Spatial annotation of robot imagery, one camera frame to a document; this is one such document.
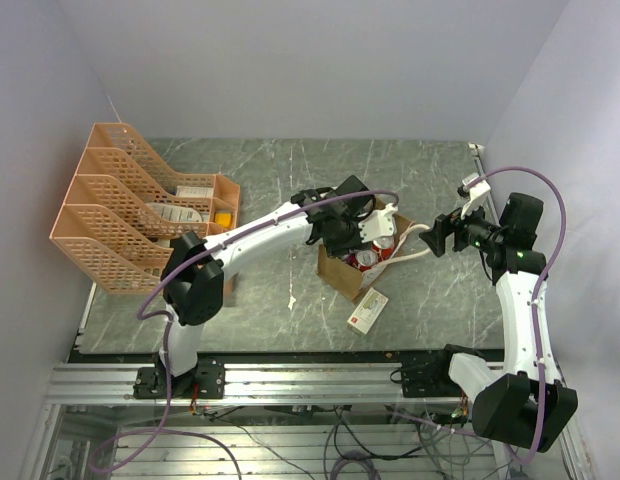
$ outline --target cable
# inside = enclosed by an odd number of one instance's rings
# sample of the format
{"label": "cable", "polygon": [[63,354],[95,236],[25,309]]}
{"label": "cable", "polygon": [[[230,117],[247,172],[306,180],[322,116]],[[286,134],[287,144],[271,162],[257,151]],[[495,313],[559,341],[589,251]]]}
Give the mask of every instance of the cable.
{"label": "cable", "polygon": [[361,466],[368,474],[368,480],[381,480],[381,475],[374,467],[374,463],[372,463],[372,460],[363,459],[364,455],[356,450],[351,450],[349,452],[346,452],[344,455],[340,455],[340,458],[338,458],[332,466],[332,470],[330,471],[330,477],[328,477],[328,467],[326,465],[328,461],[328,445],[330,444],[330,437],[335,434],[340,423],[341,421],[334,424],[332,430],[330,430],[330,433],[328,433],[328,436],[326,437],[325,444],[323,445],[322,461],[323,476],[325,480],[337,480],[337,477],[339,476],[339,473],[341,472],[343,467],[350,463],[356,463],[357,465]]}
{"label": "cable", "polygon": [[[461,437],[463,439],[463,444],[466,446],[467,458],[470,458],[470,445],[468,445],[468,437]],[[461,480],[466,478],[466,464],[461,465]]]}
{"label": "cable", "polygon": [[[406,229],[406,231],[401,234],[401,237],[399,239],[399,243],[397,244],[397,247],[394,250],[395,252],[399,251],[399,248],[401,247],[403,242],[405,242],[406,237],[409,234],[411,234],[412,232],[414,232],[415,230],[430,230],[430,227],[428,225],[424,225],[423,223],[417,223],[416,225],[409,226]],[[388,260],[383,260],[383,261],[377,263],[376,265],[374,265],[372,267],[372,269],[380,268],[381,266],[385,267],[385,266],[391,265],[393,263],[405,262],[406,260],[414,260],[415,258],[423,257],[423,256],[427,255],[428,253],[430,253],[430,249],[428,247],[426,247],[425,250],[422,250],[422,251],[417,252],[417,253],[411,253],[409,255],[401,255],[400,257],[392,256]]]}
{"label": "cable", "polygon": [[237,425],[236,423],[230,421],[230,420],[221,420],[221,417],[216,417],[215,420],[219,420],[221,422],[225,422],[225,423],[229,423],[230,425],[237,427],[241,430],[243,430],[245,432],[246,435],[248,435],[248,437],[250,438],[250,440],[252,440],[254,443],[256,443],[257,445],[260,445],[261,447],[265,448],[266,450],[268,450],[270,453],[272,453],[275,457],[277,457],[279,460],[281,460],[282,462],[287,463],[290,466],[293,466],[294,468],[296,468],[297,470],[305,473],[306,475],[308,475],[312,480],[317,480],[316,478],[314,478],[312,476],[312,474],[306,470],[303,467],[300,467],[299,465],[292,463],[290,460],[282,457],[281,455],[279,455],[276,451],[274,451],[274,449],[272,447],[270,447],[269,445],[266,445],[265,443],[260,442],[259,440],[257,440],[256,438],[254,438],[250,432],[245,429],[244,427],[242,427],[241,425]]}
{"label": "cable", "polygon": [[[448,478],[448,474],[446,474],[443,470],[443,467],[441,466],[441,463],[439,462],[439,458],[441,458],[442,460],[447,461],[451,466],[452,465],[457,465],[460,466],[462,468],[461,471],[461,478],[464,478],[464,469],[465,466],[468,465],[470,463],[470,457],[478,452],[479,450],[481,450],[483,447],[486,446],[486,444],[488,443],[487,441],[484,442],[482,445],[480,445],[479,447],[477,447],[476,449],[470,451],[470,447],[468,446],[467,442],[466,442],[466,447],[467,447],[467,452],[468,454],[465,456],[465,459],[462,462],[455,462],[452,460],[452,454],[451,452],[449,452],[449,455],[446,457],[446,455],[441,454],[441,452],[439,452],[438,448],[436,447],[436,444],[439,443],[441,440],[443,440],[442,437],[440,439],[436,439],[436,436],[438,435],[439,432],[435,433],[435,436],[429,439],[429,441],[426,441],[426,439],[423,437],[423,432],[421,431],[421,427],[422,424],[421,423],[417,423],[416,424],[416,430],[417,430],[417,436],[419,437],[419,441],[421,442],[421,445],[423,446],[424,451],[426,452],[426,454],[428,455],[428,458],[430,458],[430,461],[433,463],[433,465],[437,468],[437,473],[439,473],[440,475],[444,476],[444,478]],[[452,434],[448,435],[449,441],[452,440]],[[435,454],[431,453],[430,450],[428,449],[428,447],[432,447]]]}
{"label": "cable", "polygon": [[377,208],[377,197],[373,196],[372,197],[372,205],[370,206],[370,210],[368,210],[365,213],[362,213],[359,216],[352,216],[352,217],[350,217],[350,220],[356,220],[358,222],[363,222],[370,215],[372,215],[372,212],[374,212],[376,208]]}
{"label": "cable", "polygon": [[527,465],[532,461],[535,454],[539,450],[539,446],[541,444],[541,434],[543,432],[543,420],[544,420],[544,413],[545,413],[545,407],[546,407],[546,395],[545,395],[546,368],[545,368],[545,363],[544,363],[545,359],[543,355],[543,343],[541,341],[541,328],[539,326],[539,309],[537,306],[537,299],[539,297],[539,291],[541,290],[541,285],[543,284],[545,278],[548,276],[548,272],[550,271],[550,268],[552,268],[552,266],[554,265],[554,262],[556,261],[557,256],[559,255],[559,252],[561,251],[563,240],[565,239],[565,236],[566,236],[567,220],[566,220],[566,206],[563,203],[563,198],[561,197],[561,193],[559,193],[559,189],[545,175],[531,168],[527,168],[527,167],[498,168],[489,173],[486,173],[485,175],[475,178],[468,185],[466,185],[465,190],[466,191],[470,190],[477,183],[493,175],[496,175],[497,173],[511,172],[511,171],[529,173],[530,175],[534,175],[535,177],[545,182],[545,184],[548,185],[548,187],[550,187],[550,190],[552,190],[552,193],[554,193],[554,196],[557,199],[557,203],[559,204],[559,211],[561,213],[561,225],[559,228],[559,238],[557,240],[557,244],[554,248],[554,251],[552,252],[552,255],[550,255],[550,259],[548,260],[548,263],[546,264],[545,268],[541,271],[541,274],[539,275],[539,278],[537,279],[537,282],[535,283],[534,288],[532,289],[532,298],[530,302],[531,308],[532,308],[532,328],[534,331],[534,344],[535,344],[535,350],[537,353],[537,366],[539,369],[539,400],[537,403],[537,420],[536,420],[534,435],[532,437],[532,443],[530,445],[530,450],[528,452],[528,455],[524,458],[519,458],[517,454],[515,453],[515,451],[512,449],[512,446],[506,444],[506,450],[508,451],[510,456],[517,463],[521,465]]}
{"label": "cable", "polygon": [[[487,478],[490,478],[492,475],[494,475],[495,473],[497,473],[499,470],[502,470],[504,468],[510,468],[510,465],[512,465],[512,462],[514,462],[514,458],[512,458],[508,463],[501,465],[500,467],[495,468],[492,472],[490,472],[488,475],[486,475],[485,477],[483,477],[481,480],[486,480]],[[507,480],[507,478],[510,476],[510,472],[508,471],[506,473],[506,477],[504,480]]]}
{"label": "cable", "polygon": [[341,451],[339,450],[339,447],[337,446],[337,434],[339,433],[339,425],[341,424],[343,424],[343,426],[346,427],[346,430],[348,430],[348,432],[350,433],[350,436],[354,439],[354,441],[357,442],[357,445],[359,445],[361,449],[368,454],[367,456],[360,457],[359,460],[393,461],[393,460],[400,460],[403,458],[418,458],[418,457],[423,456],[423,455],[413,455],[415,452],[423,450],[421,446],[413,448],[412,450],[409,450],[406,453],[402,453],[401,455],[380,455],[380,454],[374,453],[371,450],[369,450],[363,443],[361,443],[361,441],[359,441],[357,436],[354,434],[354,432],[350,428],[348,421],[343,417],[343,410],[340,413],[335,412],[335,414],[337,415],[337,418],[339,419],[339,421],[335,425],[336,428],[335,428],[334,436],[333,436],[334,448],[339,454],[339,456],[341,457],[344,457],[344,455],[341,453]]}
{"label": "cable", "polygon": [[245,408],[245,407],[244,407],[244,406],[235,407],[235,408],[233,408],[233,409],[231,409],[231,410],[227,411],[226,413],[221,414],[221,415],[219,415],[219,416],[217,416],[216,412],[214,412],[214,413],[206,413],[206,412],[204,412],[204,413],[203,413],[203,416],[204,416],[204,417],[208,417],[210,420],[213,420],[213,421],[214,421],[214,420],[221,420],[223,417],[227,417],[227,416],[228,416],[228,415],[230,415],[231,413],[234,413],[234,412],[236,412],[237,410],[241,410],[242,408]]}
{"label": "cable", "polygon": [[428,368],[431,367],[432,365],[434,365],[435,362],[430,362],[430,363],[423,363],[421,365],[407,365],[405,367],[398,367],[395,368],[391,373],[390,373],[390,381],[392,383],[394,383],[395,385],[403,385],[403,382],[401,381],[401,378],[396,379],[396,378],[392,378],[394,376],[395,373],[401,373],[401,372],[411,372],[413,370],[418,370],[420,368]]}
{"label": "cable", "polygon": [[485,273],[486,277],[488,277],[488,280],[492,282],[492,277],[490,276],[490,274],[488,273],[488,269],[486,268],[486,259],[483,256],[483,252],[481,250],[479,250],[479,257],[481,257],[481,266],[483,267],[483,273]]}
{"label": "cable", "polygon": [[418,422],[423,425],[428,425],[430,427],[435,428],[437,431],[448,432],[454,435],[465,435],[468,437],[477,436],[477,434],[474,432],[470,432],[468,430],[456,429],[456,428],[449,428],[439,423],[435,423],[432,420],[426,420],[425,418],[415,417],[414,415],[410,415],[409,413],[405,413],[405,412],[395,411],[395,412],[392,412],[392,415],[395,417],[406,418],[408,420],[412,420],[413,422]]}
{"label": "cable", "polygon": [[[103,450],[105,450],[105,448],[114,443],[115,441],[117,441],[119,438],[122,438],[122,436],[114,436],[112,438],[109,438],[108,440],[106,440],[105,442],[103,442],[101,445],[99,445],[95,451],[92,453],[92,455],[90,456],[90,460],[88,462],[88,466],[90,467],[90,470],[92,470],[94,473],[97,474],[108,474],[108,473],[112,473],[115,470],[118,470],[121,467],[124,467],[125,465],[127,465],[128,463],[132,462],[132,460],[134,460],[143,450],[145,450],[148,445],[150,445],[156,438],[157,436],[159,436],[159,434],[161,433],[166,433],[168,432],[168,430],[164,430],[164,425],[166,423],[166,420],[168,418],[168,413],[170,412],[170,401],[172,400],[172,378],[171,378],[171,372],[170,372],[170,359],[169,359],[169,351],[168,351],[168,339],[169,339],[169,334],[170,334],[170,329],[172,327],[172,323],[174,322],[174,317],[172,316],[172,313],[170,313],[168,310],[156,310],[154,312],[147,312],[146,313],[146,308],[148,308],[148,305],[150,305],[150,303],[152,302],[152,300],[165,288],[165,286],[170,283],[172,280],[174,280],[177,275],[179,275],[183,270],[185,270],[186,268],[188,268],[190,265],[195,264],[199,261],[201,261],[202,259],[204,259],[205,257],[212,255],[215,252],[218,252],[219,250],[225,248],[225,245],[228,245],[230,243],[236,242],[237,240],[240,240],[244,237],[246,237],[247,235],[250,235],[258,230],[261,230],[263,228],[272,226],[272,225],[277,225],[279,222],[287,220],[289,218],[292,218],[296,215],[299,215],[301,213],[304,213],[312,208],[317,208],[317,207],[321,207],[323,205],[329,205],[330,203],[339,201],[339,200],[348,200],[351,198],[357,198],[357,197],[364,197],[364,196],[369,196],[369,195],[390,195],[391,197],[394,198],[395,200],[395,205],[399,204],[399,196],[395,193],[392,192],[390,190],[368,190],[365,192],[353,192],[353,193],[349,193],[346,195],[340,195],[340,196],[336,196],[336,197],[331,197],[331,198],[327,198],[324,200],[319,200],[318,202],[314,202],[311,203],[309,205],[306,205],[304,207],[299,207],[295,210],[292,210],[290,212],[284,213],[283,215],[281,215],[278,218],[271,218],[268,220],[264,220],[261,223],[258,223],[256,225],[253,225],[250,228],[247,228],[245,230],[242,230],[238,233],[235,233],[234,235],[230,235],[226,240],[225,243],[220,243],[218,245],[215,245],[213,247],[211,247],[209,250],[205,250],[197,255],[194,255],[193,257],[189,258],[188,260],[186,260],[185,262],[183,262],[182,264],[180,264],[179,266],[177,266],[172,272],[170,272],[168,275],[166,275],[166,277],[161,280],[161,282],[159,282],[159,284],[152,290],[152,292],[150,293],[150,295],[148,295],[148,297],[143,301],[143,303],[141,304],[141,306],[139,307],[139,310],[137,311],[137,319],[138,320],[147,320],[149,318],[152,317],[156,317],[156,316],[160,316],[163,315],[166,317],[167,319],[167,323],[166,323],[166,328],[164,330],[163,333],[163,354],[164,354],[164,362],[165,362],[165,367],[166,367],[166,406],[165,409],[163,411],[163,416],[161,417],[161,420],[159,421],[159,425],[157,425],[157,427],[152,431],[152,434],[150,435],[150,437],[148,438],[148,440],[146,440],[139,448],[137,448],[134,452],[132,452],[132,454],[130,454],[126,459],[122,460],[121,462],[119,462],[118,464],[115,464],[111,467],[108,468],[99,468],[95,465],[95,459],[98,456],[98,454],[100,454],[101,452],[103,452]],[[140,430],[133,430],[131,432],[126,433],[123,436],[129,436],[129,435],[138,435],[140,433],[148,433],[147,429],[140,429]],[[214,443],[216,443],[217,445],[219,445],[220,447],[222,447],[224,450],[226,450],[229,454],[230,457],[233,459],[233,461],[235,462],[235,467],[237,468],[237,474],[239,476],[239,478],[241,478],[241,471],[239,469],[239,465],[236,463],[236,460],[234,460],[234,457],[232,456],[232,453],[230,453],[230,450],[223,445],[223,443],[219,442],[216,439],[213,439],[212,437],[209,437],[207,435],[204,434],[198,434],[199,436],[201,436],[201,438],[205,438],[207,440],[210,440]]]}
{"label": "cable", "polygon": [[53,473],[57,473],[59,470],[63,470],[64,468],[66,468],[67,465],[59,465],[57,468],[55,468],[54,470],[49,471],[46,474],[46,477],[49,477],[50,475],[52,475]]}

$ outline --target tabletop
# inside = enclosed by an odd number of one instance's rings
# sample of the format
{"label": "tabletop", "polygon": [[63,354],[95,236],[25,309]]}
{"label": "tabletop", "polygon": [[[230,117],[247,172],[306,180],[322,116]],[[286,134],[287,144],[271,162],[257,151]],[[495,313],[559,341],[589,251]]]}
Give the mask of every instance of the tabletop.
{"label": "tabletop", "polygon": [[[371,189],[400,195],[399,211],[432,224],[463,204],[461,179],[477,171],[462,142],[160,138],[149,143],[175,170],[222,173],[241,186],[240,224],[270,213],[307,188],[335,186],[351,174]],[[424,244],[416,235],[402,253]],[[366,351],[441,348],[447,343],[503,347],[501,308],[479,254],[393,265],[375,284],[389,299],[365,336],[347,328],[355,308],[316,275],[317,246],[277,252],[238,275],[224,307],[206,323],[200,351]],[[82,353],[158,350],[162,319],[139,322],[140,295],[94,295]]]}

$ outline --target red can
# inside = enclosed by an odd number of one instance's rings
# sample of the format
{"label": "red can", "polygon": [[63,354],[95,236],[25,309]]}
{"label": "red can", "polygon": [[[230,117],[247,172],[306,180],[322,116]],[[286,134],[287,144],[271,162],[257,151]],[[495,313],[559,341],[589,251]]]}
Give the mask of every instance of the red can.
{"label": "red can", "polygon": [[379,254],[381,260],[387,260],[394,252],[394,238],[379,237],[372,242],[372,249]]}
{"label": "red can", "polygon": [[370,270],[379,263],[379,254],[374,250],[361,250],[355,253],[352,259],[352,266],[360,272]]}
{"label": "red can", "polygon": [[347,255],[341,255],[339,258],[341,259],[342,262],[345,262],[348,265],[350,265],[352,264],[352,259],[354,258],[354,255],[352,255],[351,253],[348,253]]}

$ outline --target mesh basket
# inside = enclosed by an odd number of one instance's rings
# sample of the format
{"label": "mesh basket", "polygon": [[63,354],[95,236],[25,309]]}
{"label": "mesh basket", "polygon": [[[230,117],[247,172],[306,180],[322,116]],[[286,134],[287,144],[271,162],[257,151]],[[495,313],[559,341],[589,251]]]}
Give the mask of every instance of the mesh basket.
{"label": "mesh basket", "polygon": [[239,185],[223,175],[179,173],[168,166],[145,139],[127,123],[96,123],[88,147],[114,147],[129,155],[155,182],[168,192],[180,186],[214,188],[214,197],[239,207]]}
{"label": "mesh basket", "polygon": [[[238,218],[238,206],[230,205],[220,198],[190,198],[176,197],[166,192],[150,175],[148,175],[141,166],[135,162],[130,155],[119,148],[86,148],[79,167],[77,175],[85,174],[106,174],[118,179],[130,192],[139,198],[142,202],[158,202],[182,207],[192,207],[195,210],[210,215],[210,221],[214,221],[214,214],[219,211],[228,211],[232,214],[232,224],[230,228],[236,228]],[[206,179],[206,185],[214,185],[217,177],[223,178],[222,175],[201,175]],[[104,193],[105,189],[109,189],[109,193]],[[106,200],[103,195],[116,195],[112,192],[113,187],[99,187],[101,200],[99,203],[107,201],[109,208],[112,200]]]}
{"label": "mesh basket", "polygon": [[[179,185],[212,188],[214,196],[172,195]],[[151,240],[226,231],[210,222],[166,220],[146,203],[193,208],[209,219],[229,211],[234,228],[239,200],[239,186],[223,175],[172,170],[129,125],[95,124],[50,238],[107,292],[145,293],[159,283],[172,253]],[[233,282],[224,284],[224,293]]]}
{"label": "mesh basket", "polygon": [[[110,175],[76,175],[68,190],[66,203],[103,205],[149,238],[176,238],[190,231],[199,237],[204,237],[210,234],[211,229],[218,232],[226,231],[225,228],[209,222],[171,222],[161,218],[123,183]],[[217,209],[223,209],[223,205],[216,205],[217,203],[221,203],[221,200],[179,198],[177,204],[194,208],[198,212],[209,214],[212,218]]]}
{"label": "mesh basket", "polygon": [[172,253],[102,205],[64,205],[52,240],[109,293],[152,290]]}

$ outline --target cardboard box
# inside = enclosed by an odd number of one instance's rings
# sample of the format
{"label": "cardboard box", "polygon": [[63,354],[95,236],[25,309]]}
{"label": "cardboard box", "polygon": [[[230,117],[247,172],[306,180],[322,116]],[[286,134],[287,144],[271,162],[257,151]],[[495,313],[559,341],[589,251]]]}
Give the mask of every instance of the cardboard box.
{"label": "cardboard box", "polygon": [[[377,199],[377,209],[382,209],[384,207],[385,204]],[[412,221],[399,213],[395,213],[394,221],[397,226],[397,230],[394,234],[394,241],[395,245],[398,245],[399,237],[406,231]],[[319,245],[317,275],[355,304],[361,301],[370,287],[374,285],[379,277],[390,267],[392,267],[392,265],[388,265],[383,269],[371,269],[366,272],[360,272],[338,258],[328,257],[326,248],[323,245]]]}

